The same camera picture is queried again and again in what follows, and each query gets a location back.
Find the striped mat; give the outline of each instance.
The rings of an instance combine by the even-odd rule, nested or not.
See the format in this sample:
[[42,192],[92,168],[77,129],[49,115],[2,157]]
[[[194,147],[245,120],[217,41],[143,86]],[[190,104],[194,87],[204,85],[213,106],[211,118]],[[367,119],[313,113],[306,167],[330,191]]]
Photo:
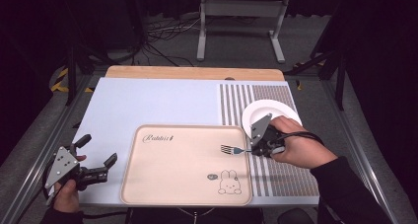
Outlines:
[[[244,109],[257,100],[275,100],[297,111],[286,82],[278,86],[219,84],[218,90],[223,125],[242,126]],[[316,180],[307,169],[257,156],[249,156],[249,164],[254,196],[319,196]]]

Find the beige tray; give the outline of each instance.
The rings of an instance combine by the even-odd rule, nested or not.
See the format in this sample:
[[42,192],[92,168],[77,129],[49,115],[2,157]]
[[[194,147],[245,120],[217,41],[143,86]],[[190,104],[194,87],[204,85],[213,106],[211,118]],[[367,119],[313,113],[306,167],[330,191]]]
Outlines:
[[245,148],[244,131],[237,126],[139,127],[122,184],[122,201],[130,205],[246,205],[252,198],[247,154],[222,153],[221,144]]

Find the metal fork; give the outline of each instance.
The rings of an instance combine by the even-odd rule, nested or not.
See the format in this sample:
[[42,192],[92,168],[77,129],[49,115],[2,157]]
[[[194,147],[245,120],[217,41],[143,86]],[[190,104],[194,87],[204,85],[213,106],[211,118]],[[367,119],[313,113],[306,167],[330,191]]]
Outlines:
[[251,149],[242,149],[239,147],[231,147],[227,145],[221,145],[221,152],[229,154],[229,155],[237,155],[243,152],[251,152]]

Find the human hand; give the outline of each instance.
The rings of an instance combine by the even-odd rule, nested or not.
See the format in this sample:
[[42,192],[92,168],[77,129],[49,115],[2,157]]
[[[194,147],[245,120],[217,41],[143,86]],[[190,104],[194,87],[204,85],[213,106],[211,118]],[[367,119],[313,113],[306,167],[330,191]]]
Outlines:
[[[307,131],[295,120],[285,116],[273,118],[270,124],[285,133]],[[310,138],[290,136],[285,138],[285,144],[286,150],[283,153],[271,155],[275,161],[289,163],[300,168],[313,169],[337,159],[337,156],[331,151]]]
[[[78,161],[84,161],[86,156],[77,156]],[[58,194],[55,197],[53,208],[60,212],[75,213],[80,210],[77,184],[74,180],[68,180],[64,186],[60,183],[54,185]]]

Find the black sleeve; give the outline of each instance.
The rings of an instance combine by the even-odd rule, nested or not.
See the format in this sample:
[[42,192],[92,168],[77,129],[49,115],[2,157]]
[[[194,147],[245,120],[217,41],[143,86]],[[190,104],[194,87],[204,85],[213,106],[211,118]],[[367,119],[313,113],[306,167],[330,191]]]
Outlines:
[[83,224],[83,212],[66,213],[53,208],[46,210],[40,224]]
[[338,159],[311,170],[320,197],[346,223],[391,223],[383,209],[351,170],[347,158]]

